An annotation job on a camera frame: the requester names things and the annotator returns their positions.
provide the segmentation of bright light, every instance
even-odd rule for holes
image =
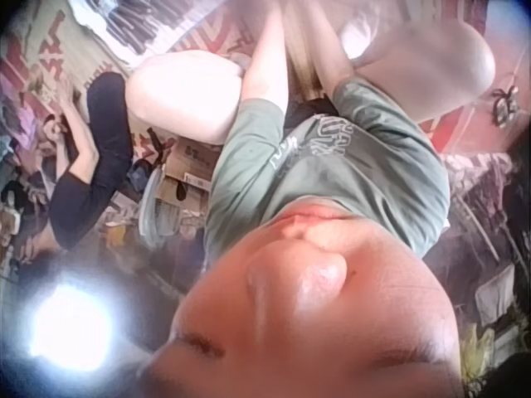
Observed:
[[[31,354],[73,371],[94,371],[110,346],[110,316],[89,294],[60,286],[33,319]]]

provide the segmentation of eye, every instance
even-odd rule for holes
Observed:
[[[220,347],[217,347],[207,338],[199,336],[197,334],[187,334],[178,338],[188,346],[197,350],[201,355],[211,358],[220,359],[225,355],[225,351]]]

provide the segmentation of cardboard box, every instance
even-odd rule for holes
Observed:
[[[166,161],[166,175],[209,192],[219,156],[220,151],[179,138]]]
[[[186,192],[185,199],[182,201],[179,201],[177,196],[179,183],[182,183],[183,189]],[[206,191],[171,177],[164,178],[163,183],[158,189],[157,198],[170,205],[194,213],[206,214],[208,210],[208,193]]]

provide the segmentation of person in black clothing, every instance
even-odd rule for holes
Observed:
[[[77,154],[69,164],[62,116],[48,118],[45,134],[58,149],[57,184],[53,187],[45,179],[51,196],[48,222],[22,246],[22,262],[73,248],[95,225],[124,182],[133,158],[124,93],[121,75],[100,75],[87,92],[88,126],[74,105],[71,82],[60,83],[59,104]]]

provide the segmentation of green t-shirt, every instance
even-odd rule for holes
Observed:
[[[426,135],[366,80],[339,86],[341,117],[316,115],[285,135],[280,108],[243,101],[216,166],[207,216],[210,263],[301,197],[335,201],[423,256],[450,205],[446,170]]]

